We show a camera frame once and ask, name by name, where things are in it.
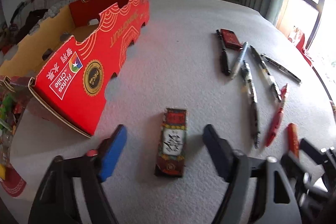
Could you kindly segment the dark patterned small card box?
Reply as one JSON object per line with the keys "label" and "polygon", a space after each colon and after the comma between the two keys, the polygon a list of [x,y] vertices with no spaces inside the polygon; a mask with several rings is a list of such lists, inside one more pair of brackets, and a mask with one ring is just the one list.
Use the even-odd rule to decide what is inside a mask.
{"label": "dark patterned small card box", "polygon": [[188,112],[168,107],[161,124],[161,135],[154,174],[157,177],[181,178],[185,169]]}

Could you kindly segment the pink red gel pen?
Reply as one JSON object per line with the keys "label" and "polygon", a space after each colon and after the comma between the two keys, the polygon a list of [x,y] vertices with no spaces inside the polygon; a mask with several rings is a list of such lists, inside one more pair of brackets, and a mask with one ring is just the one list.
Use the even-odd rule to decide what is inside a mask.
{"label": "pink red gel pen", "polygon": [[288,89],[288,84],[282,87],[281,89],[281,102],[279,104],[279,107],[277,109],[277,112],[275,113],[272,123],[268,132],[268,137],[266,140],[266,146],[269,147],[274,141],[279,129],[280,125],[284,116],[284,106],[285,106],[285,99],[286,99],[286,94],[287,94],[287,89]]}

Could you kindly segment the black grey grip pen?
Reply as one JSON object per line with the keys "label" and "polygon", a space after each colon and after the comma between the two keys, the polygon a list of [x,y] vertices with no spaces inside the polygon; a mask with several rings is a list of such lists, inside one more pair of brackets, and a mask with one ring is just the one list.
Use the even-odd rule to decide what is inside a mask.
{"label": "black grey grip pen", "polygon": [[244,80],[249,102],[249,120],[251,137],[256,149],[260,147],[260,127],[259,127],[259,112],[256,89],[249,64],[244,60],[241,66],[241,76]]}

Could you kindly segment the black slim pen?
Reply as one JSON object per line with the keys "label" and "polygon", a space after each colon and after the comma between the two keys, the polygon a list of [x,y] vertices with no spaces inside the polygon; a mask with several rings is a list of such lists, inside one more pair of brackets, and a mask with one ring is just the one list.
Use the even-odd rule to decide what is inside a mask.
{"label": "black slim pen", "polygon": [[221,68],[221,71],[224,75],[230,76],[231,70],[230,70],[230,66],[229,66],[229,63],[228,63],[228,56],[227,56],[227,52],[226,52],[226,49],[225,49],[224,40],[223,40],[223,37],[221,35],[221,32],[219,30],[216,30],[216,32],[217,32],[217,36],[218,36],[219,43],[220,43],[220,46],[221,46],[220,68]]}

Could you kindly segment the black clear gel pen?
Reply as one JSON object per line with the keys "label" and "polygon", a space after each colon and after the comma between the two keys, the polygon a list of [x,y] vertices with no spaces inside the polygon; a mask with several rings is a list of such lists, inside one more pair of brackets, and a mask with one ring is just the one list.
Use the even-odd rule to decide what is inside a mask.
{"label": "black clear gel pen", "polygon": [[261,55],[258,53],[258,51],[256,51],[256,48],[253,47],[252,45],[250,45],[249,47],[251,49],[251,53],[252,53],[252,56],[253,56],[254,60],[256,61],[256,63],[260,67],[262,73],[264,74],[266,80],[268,81],[268,84],[270,86],[270,90],[271,90],[273,96],[275,97],[277,102],[281,102],[282,101],[281,92],[280,92],[278,84],[275,81],[275,78],[273,77],[273,75],[269,71],[269,69],[268,69],[267,65],[265,64],[264,60],[262,59]]}

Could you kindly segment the black white marker pen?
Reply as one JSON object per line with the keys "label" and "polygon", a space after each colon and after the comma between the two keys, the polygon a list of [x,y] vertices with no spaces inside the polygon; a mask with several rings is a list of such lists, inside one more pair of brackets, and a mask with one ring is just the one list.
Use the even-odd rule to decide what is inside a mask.
{"label": "black white marker pen", "polygon": [[275,68],[277,68],[278,70],[280,70],[282,73],[285,73],[286,75],[288,75],[289,77],[291,77],[292,79],[294,79],[295,82],[297,82],[298,84],[301,83],[301,79],[299,77],[297,77],[290,70],[286,69],[286,67],[284,67],[281,64],[279,64],[277,61],[273,60],[272,58],[270,58],[269,56],[265,55],[264,53],[261,54],[261,57],[263,59],[265,59],[268,63],[272,64]]}

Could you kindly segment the light blue pen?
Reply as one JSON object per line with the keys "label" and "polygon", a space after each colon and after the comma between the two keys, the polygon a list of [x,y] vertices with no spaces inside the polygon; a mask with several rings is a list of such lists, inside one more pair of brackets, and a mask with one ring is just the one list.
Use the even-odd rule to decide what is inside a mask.
{"label": "light blue pen", "polygon": [[243,44],[242,49],[240,50],[240,53],[239,53],[237,59],[234,62],[233,68],[231,70],[231,75],[230,75],[232,80],[237,76],[237,74],[239,72],[239,69],[240,69],[240,67],[243,63],[243,60],[244,60],[244,57],[245,57],[245,54],[246,54],[246,51],[247,51],[248,47],[249,47],[249,43],[245,42]]}

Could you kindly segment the red rectangular small box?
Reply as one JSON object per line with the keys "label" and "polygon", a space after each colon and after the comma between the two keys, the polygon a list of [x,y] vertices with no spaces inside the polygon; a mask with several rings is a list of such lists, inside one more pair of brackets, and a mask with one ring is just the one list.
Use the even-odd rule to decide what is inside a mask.
{"label": "red rectangular small box", "polygon": [[224,45],[231,50],[240,51],[242,44],[239,42],[235,33],[231,30],[221,29],[220,33],[223,37]]}

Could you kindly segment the white foam table mat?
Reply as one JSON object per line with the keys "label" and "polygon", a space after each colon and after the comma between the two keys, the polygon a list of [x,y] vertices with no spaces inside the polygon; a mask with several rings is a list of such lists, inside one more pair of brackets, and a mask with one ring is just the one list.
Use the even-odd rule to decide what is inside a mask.
{"label": "white foam table mat", "polygon": [[[269,147],[254,149],[249,134],[248,102],[240,76],[231,80],[219,65],[218,28],[232,30],[300,79],[296,84],[271,69],[287,86],[284,119]],[[36,190],[51,160],[77,157],[97,147],[117,125],[127,127],[127,142],[103,185],[120,223],[210,223],[226,183],[217,176],[201,134],[212,124],[235,149],[252,156],[281,157],[287,150],[286,127],[318,148],[335,145],[335,121],[319,79],[296,47],[256,11],[219,0],[150,0],[150,20],[127,50],[120,74],[105,91],[107,100],[95,134],[88,139],[25,112],[14,137],[11,162]],[[155,157],[167,107],[189,113],[183,178],[154,175]]]}

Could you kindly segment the red cardboard fruit box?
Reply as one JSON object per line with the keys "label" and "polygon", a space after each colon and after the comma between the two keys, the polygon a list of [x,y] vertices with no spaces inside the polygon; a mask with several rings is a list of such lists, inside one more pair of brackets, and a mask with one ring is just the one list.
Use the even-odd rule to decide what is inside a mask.
{"label": "red cardboard fruit box", "polygon": [[78,0],[18,44],[1,65],[1,91],[90,138],[104,110],[105,88],[150,18],[149,0]]}

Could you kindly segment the snack pile on floor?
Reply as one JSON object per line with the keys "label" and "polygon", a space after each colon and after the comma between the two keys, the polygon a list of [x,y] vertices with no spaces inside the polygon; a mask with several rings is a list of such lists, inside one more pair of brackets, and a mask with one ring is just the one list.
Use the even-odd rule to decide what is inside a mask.
{"label": "snack pile on floor", "polygon": [[32,98],[29,77],[1,77],[1,187],[12,198],[32,201],[35,192],[10,162],[11,146],[25,108]]}

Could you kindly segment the red plastic kid chair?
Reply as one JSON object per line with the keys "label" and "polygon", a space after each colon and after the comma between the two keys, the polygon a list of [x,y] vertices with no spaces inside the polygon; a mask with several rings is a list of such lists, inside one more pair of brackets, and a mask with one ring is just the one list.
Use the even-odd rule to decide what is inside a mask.
{"label": "red plastic kid chair", "polygon": [[302,57],[309,64],[310,67],[313,66],[313,59],[309,56],[309,53],[306,49],[306,39],[305,34],[298,28],[293,27],[291,32],[288,35],[288,40],[295,45],[298,51],[302,54]]}

